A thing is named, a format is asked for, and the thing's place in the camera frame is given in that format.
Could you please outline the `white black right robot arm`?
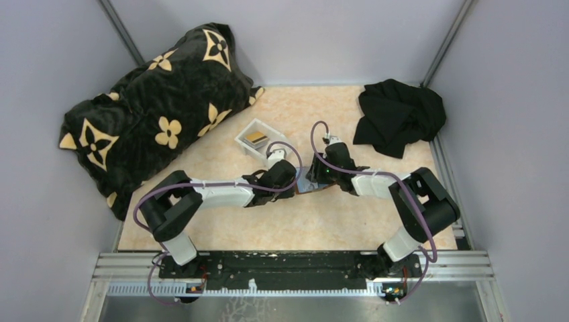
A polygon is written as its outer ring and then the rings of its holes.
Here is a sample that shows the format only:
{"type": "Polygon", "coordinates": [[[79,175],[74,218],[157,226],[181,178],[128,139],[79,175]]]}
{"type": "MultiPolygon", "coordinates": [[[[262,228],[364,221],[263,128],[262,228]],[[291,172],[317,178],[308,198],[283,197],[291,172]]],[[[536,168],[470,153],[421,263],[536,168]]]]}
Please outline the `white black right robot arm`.
{"type": "Polygon", "coordinates": [[[460,218],[460,210],[434,173],[425,167],[408,174],[392,174],[381,169],[357,167],[343,142],[330,143],[324,152],[315,152],[309,180],[336,184],[357,197],[390,199],[402,226],[377,249],[367,264],[368,277],[396,276],[405,260],[434,235],[460,218]]]}

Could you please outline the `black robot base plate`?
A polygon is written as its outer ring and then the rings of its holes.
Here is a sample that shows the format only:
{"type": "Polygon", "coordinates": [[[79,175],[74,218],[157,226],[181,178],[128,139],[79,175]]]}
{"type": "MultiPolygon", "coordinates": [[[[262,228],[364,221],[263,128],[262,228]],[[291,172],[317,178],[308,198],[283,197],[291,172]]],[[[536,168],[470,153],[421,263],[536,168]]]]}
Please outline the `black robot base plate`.
{"type": "Polygon", "coordinates": [[[258,290],[362,290],[376,278],[419,278],[419,257],[410,255],[394,274],[369,278],[366,265],[376,252],[253,252],[210,251],[185,269],[165,257],[159,265],[163,279],[196,278],[206,290],[244,290],[253,280],[258,290]]]}

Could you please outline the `brown leather card holder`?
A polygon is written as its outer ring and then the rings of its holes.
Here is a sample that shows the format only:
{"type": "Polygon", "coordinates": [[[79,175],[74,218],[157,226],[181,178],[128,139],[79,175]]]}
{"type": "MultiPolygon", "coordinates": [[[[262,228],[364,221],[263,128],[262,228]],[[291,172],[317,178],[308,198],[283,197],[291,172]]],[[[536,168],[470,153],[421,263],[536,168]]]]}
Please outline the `brown leather card holder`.
{"type": "Polygon", "coordinates": [[[307,193],[316,193],[318,191],[331,188],[332,186],[333,184],[321,184],[317,182],[312,182],[303,176],[296,182],[295,192],[298,195],[303,195],[307,193]]]}

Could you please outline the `white plastic card box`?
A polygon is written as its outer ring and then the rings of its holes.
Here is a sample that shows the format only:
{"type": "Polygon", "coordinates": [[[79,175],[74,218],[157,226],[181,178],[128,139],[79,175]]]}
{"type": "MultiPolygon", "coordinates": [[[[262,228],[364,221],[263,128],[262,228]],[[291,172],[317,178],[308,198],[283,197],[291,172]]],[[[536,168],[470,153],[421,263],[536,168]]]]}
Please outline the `white plastic card box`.
{"type": "Polygon", "coordinates": [[[288,138],[268,124],[253,119],[234,139],[243,154],[269,166],[267,147],[272,142],[289,143],[288,138]]]}

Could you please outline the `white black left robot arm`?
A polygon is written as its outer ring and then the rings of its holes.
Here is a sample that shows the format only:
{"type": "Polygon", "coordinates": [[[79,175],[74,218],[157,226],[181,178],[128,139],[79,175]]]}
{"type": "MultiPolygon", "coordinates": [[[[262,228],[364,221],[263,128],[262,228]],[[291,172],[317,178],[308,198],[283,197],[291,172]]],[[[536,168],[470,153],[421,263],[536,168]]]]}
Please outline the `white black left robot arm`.
{"type": "Polygon", "coordinates": [[[197,180],[177,170],[136,205],[154,240],[186,278],[201,269],[198,251],[185,227],[200,210],[217,207],[258,207],[295,195],[296,168],[280,160],[268,170],[243,175],[233,181],[197,180]]]}

